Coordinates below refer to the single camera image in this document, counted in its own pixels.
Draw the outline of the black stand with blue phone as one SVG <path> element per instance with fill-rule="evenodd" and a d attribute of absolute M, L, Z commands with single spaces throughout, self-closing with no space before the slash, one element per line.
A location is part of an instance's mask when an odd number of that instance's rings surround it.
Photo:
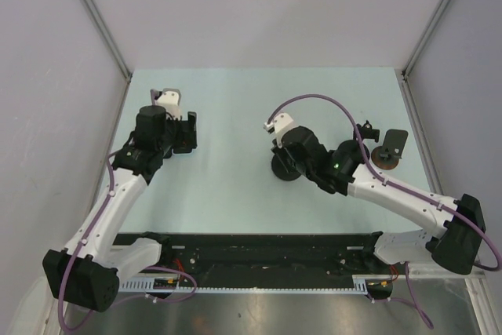
<path fill-rule="evenodd" d="M 301 177 L 301 173 L 297 171 L 293 160 L 288 155 L 274 154 L 271 160 L 271 170 L 279 180 L 286 182 L 291 182 Z"/>

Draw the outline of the wooden base phone stand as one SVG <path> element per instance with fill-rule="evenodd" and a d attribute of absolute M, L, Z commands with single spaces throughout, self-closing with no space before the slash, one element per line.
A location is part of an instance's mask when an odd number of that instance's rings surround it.
<path fill-rule="evenodd" d="M 385 133 L 383 143 L 371 153 L 373 164 L 384 170 L 395 169 L 402 158 L 408 135 L 404 129 L 389 129 Z"/>

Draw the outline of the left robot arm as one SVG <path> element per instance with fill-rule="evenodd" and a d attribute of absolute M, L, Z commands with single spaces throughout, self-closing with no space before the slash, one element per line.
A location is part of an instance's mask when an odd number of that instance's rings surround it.
<path fill-rule="evenodd" d="M 109 183 L 75 235 L 62 250 L 49 250 L 42 267 L 52 295 L 90 311 L 104 312 L 121 283 L 152 267 L 172 266 L 174 252 L 167 235 L 144 232 L 131 246 L 111 247 L 135 201 L 144 193 L 165 159 L 197 147 L 197 115 L 175 117 L 163 106 L 142 107 L 129 139 L 108 165 Z"/>

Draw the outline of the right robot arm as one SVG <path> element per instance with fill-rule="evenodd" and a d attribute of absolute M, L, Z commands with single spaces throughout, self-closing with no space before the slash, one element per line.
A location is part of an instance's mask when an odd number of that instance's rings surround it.
<path fill-rule="evenodd" d="M 371 202 L 420 226 L 419 231 L 381 233 L 363 251 L 362 265 L 371 273 L 389 264 L 432 259 L 458 275 L 475 266 L 486 226 L 479 200 L 437 195 L 396 182 L 381 172 L 371 173 L 364 163 L 369 153 L 356 139 L 328 151 L 303 126 L 270 129 L 273 135 L 272 170 L 285 181 L 305 177 L 321 190 Z"/>

